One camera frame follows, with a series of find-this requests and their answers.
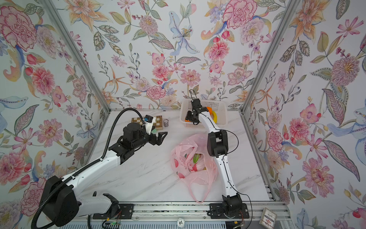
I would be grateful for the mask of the orange fruit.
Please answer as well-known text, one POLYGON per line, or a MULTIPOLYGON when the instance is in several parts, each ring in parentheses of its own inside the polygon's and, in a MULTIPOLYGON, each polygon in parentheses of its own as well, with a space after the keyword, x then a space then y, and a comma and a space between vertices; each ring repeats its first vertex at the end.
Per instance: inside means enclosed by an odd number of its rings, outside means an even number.
POLYGON ((212 114, 213 113, 213 110, 212 110, 211 107, 207 107, 207 109, 208 109, 209 114, 212 114))

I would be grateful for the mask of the pink plastic bag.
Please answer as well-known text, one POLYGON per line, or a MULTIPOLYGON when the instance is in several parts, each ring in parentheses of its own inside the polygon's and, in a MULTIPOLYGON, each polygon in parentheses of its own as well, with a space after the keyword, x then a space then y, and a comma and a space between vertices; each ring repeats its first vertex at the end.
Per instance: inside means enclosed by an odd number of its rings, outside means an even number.
POLYGON ((171 151, 173 172, 184 182, 197 203, 203 203, 218 177, 218 167, 207 150, 208 136, 205 133, 192 135, 176 145, 171 151), (192 184, 207 186, 201 198, 196 198, 192 184))

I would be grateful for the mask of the red dragon fruit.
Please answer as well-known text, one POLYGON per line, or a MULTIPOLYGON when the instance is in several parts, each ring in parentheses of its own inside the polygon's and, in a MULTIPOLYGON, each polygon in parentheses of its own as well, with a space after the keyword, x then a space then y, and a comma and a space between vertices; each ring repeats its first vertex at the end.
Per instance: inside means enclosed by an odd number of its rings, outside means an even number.
POLYGON ((188 169, 190 172, 199 172, 206 170, 204 155, 195 154, 188 163, 188 169))

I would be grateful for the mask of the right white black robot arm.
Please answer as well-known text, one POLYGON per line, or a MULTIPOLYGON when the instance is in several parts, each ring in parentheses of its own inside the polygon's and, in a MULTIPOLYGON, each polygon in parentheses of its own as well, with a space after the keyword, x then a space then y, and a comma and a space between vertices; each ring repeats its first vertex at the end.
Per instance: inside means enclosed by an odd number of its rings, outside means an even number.
POLYGON ((243 209, 243 202, 239 192, 236 190, 234 181, 229 169, 227 155, 231 153, 228 145, 228 131, 221 129, 212 119, 209 109, 201 105, 198 98, 191 99, 192 109, 187 112, 186 118, 193 124, 203 124, 208 131, 207 151, 220 171, 224 183, 223 210, 224 214, 232 218, 243 209))

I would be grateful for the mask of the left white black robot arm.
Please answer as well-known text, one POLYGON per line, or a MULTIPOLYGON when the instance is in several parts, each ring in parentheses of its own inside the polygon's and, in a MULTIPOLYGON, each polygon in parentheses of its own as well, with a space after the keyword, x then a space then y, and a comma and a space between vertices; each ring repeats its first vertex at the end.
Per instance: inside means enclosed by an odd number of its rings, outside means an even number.
POLYGON ((37 221, 41 213, 51 220, 44 226, 46 229, 54 225, 62 227, 75 217, 99 214, 113 218, 121 213, 119 201, 108 193, 88 198, 81 198, 80 194, 96 179, 122 165, 146 144, 161 145, 168 134, 150 134, 138 123, 129 123, 123 133, 115 144, 107 146, 104 158, 98 158, 62 178, 53 176, 46 181, 31 228, 38 227, 37 221))

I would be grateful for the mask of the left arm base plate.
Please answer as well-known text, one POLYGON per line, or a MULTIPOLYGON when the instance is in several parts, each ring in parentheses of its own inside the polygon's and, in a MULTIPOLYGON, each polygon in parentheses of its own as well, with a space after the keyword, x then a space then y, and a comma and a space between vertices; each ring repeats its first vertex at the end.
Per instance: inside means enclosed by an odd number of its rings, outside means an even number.
POLYGON ((133 208, 133 204, 118 204, 110 207, 104 214, 93 214, 92 219, 131 219, 133 208))

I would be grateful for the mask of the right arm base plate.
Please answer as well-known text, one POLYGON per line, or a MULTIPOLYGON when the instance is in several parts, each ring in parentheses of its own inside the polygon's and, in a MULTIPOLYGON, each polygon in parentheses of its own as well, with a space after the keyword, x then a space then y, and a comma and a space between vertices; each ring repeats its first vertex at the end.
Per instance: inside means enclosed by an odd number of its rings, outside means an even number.
POLYGON ((207 215, 211 219, 249 219, 249 213, 245 203, 242 204, 241 209, 231 211, 225 209, 222 203, 211 203, 207 211, 207 215))

